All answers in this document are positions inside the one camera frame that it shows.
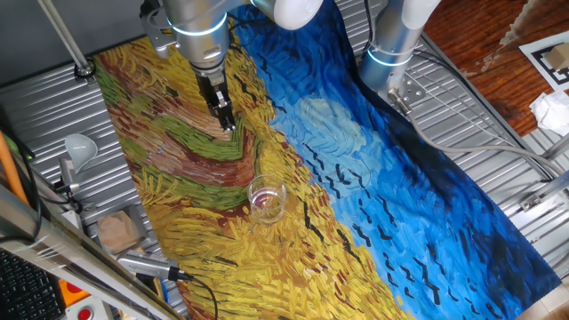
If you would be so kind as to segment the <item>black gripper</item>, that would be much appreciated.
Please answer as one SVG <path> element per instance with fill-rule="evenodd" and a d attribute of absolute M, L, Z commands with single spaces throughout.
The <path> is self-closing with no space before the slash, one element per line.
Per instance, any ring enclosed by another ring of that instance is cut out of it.
<path fill-rule="evenodd" d="M 232 102 L 228 96 L 226 73 L 224 70 L 213 73 L 198 73 L 196 80 L 200 94 L 204 98 L 212 116 L 216 117 L 224 132 L 236 128 Z"/>

